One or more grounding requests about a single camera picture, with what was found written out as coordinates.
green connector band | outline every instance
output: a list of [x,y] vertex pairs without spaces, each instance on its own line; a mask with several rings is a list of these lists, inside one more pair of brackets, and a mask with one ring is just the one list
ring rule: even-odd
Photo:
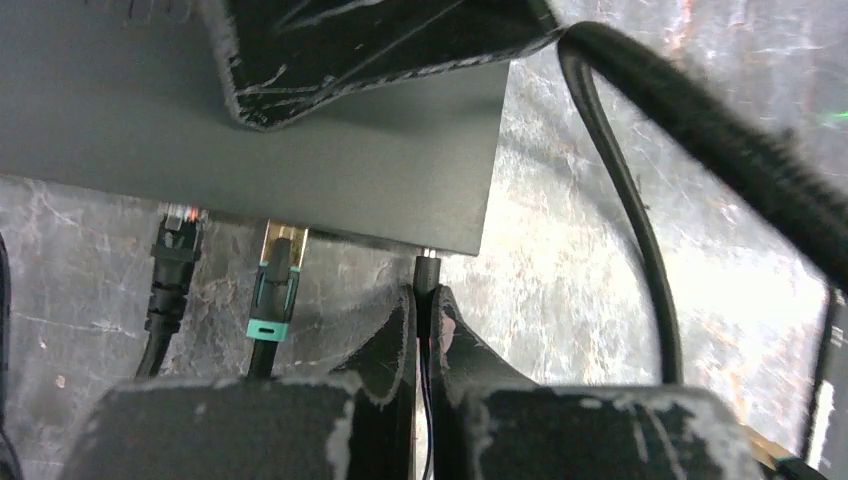
[[279,343],[286,339],[288,331],[287,323],[268,322],[258,318],[251,318],[247,323],[247,336],[256,340]]

gray marble tabletop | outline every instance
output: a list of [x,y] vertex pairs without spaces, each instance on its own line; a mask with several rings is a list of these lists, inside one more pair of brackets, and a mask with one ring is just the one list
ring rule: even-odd
[[[801,155],[848,187],[840,0],[555,4],[567,23],[608,22],[671,57],[745,118],[791,133]],[[796,449],[824,299],[819,273],[626,100],[606,87],[602,98],[665,255],[687,383]],[[57,476],[88,409],[134,372],[157,221],[155,201],[0,177],[14,282],[7,428],[30,479]],[[245,372],[263,226],[212,213],[168,374]],[[466,320],[539,382],[657,382],[631,237],[553,50],[515,62],[481,253],[443,267]],[[279,371],[320,371],[373,333],[369,309],[409,280],[414,254],[315,235]]]

marble surface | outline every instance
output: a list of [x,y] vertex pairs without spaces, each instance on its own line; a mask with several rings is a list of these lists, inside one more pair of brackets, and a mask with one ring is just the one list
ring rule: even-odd
[[[790,133],[800,154],[848,187],[848,120],[836,116],[848,111],[839,0],[554,3],[566,23],[608,22],[672,57],[744,117]],[[665,255],[687,383],[797,448],[819,274],[626,100],[608,88],[602,98]],[[443,283],[477,333],[539,382],[655,383],[656,332],[632,234],[553,50],[512,66],[501,130],[481,254],[446,258]],[[14,282],[7,428],[27,478],[56,477],[88,409],[135,370],[156,209],[0,177]],[[213,212],[169,374],[246,370],[263,225]],[[316,235],[279,370],[322,371],[372,333],[369,309],[409,280],[414,253]]]

